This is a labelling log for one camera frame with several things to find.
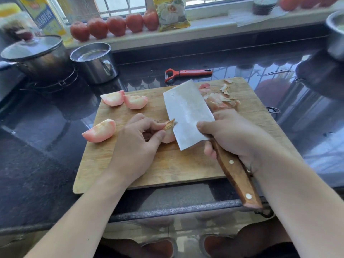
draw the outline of hand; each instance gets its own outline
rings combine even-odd
[[[162,130],[164,127],[164,123],[157,123],[141,113],[136,114],[118,135],[108,170],[125,176],[129,186],[152,164],[166,134]]]
[[[276,143],[274,138],[240,116],[234,109],[215,112],[215,121],[198,122],[200,132],[211,134],[225,150],[238,155],[247,168],[250,168],[253,158],[264,147]],[[204,146],[204,154],[216,159],[216,152],[209,141]]]

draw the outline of plastic bag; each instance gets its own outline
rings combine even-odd
[[[159,17],[159,31],[190,26],[185,13],[186,0],[153,0]]]

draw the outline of windowsill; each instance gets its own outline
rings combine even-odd
[[[166,32],[143,31],[133,34],[127,30],[125,36],[114,37],[109,33],[108,37],[102,40],[91,39],[88,42],[80,43],[75,41],[67,46],[68,49],[74,49],[87,43],[106,42],[112,47],[112,51],[133,49],[137,47],[174,43],[186,40],[202,39],[223,35],[231,35],[252,31],[263,31],[274,28],[286,28],[301,26],[307,24],[321,23],[333,12],[344,9],[344,0],[339,0],[329,8],[316,8],[312,10],[296,10],[289,12],[284,16],[271,18],[266,21],[253,23],[237,27],[235,21],[227,16],[205,18],[191,21],[191,26],[179,30]]]

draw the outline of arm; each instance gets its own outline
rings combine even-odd
[[[93,257],[124,191],[151,165],[165,136],[164,126],[140,113],[135,115],[119,134],[108,168],[25,258]],[[145,130],[161,131],[145,142]]]
[[[341,257],[344,253],[344,202],[302,160],[234,110],[198,123],[251,169],[270,206],[302,258]],[[216,157],[211,143],[204,153]]]

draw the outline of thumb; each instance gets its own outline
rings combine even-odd
[[[200,121],[197,122],[197,128],[201,133],[214,135],[216,129],[216,121],[207,122]]]
[[[147,142],[149,144],[149,147],[152,147],[155,151],[157,151],[157,148],[159,147],[161,141],[164,139],[165,135],[165,130],[159,130],[158,132],[156,132]]]

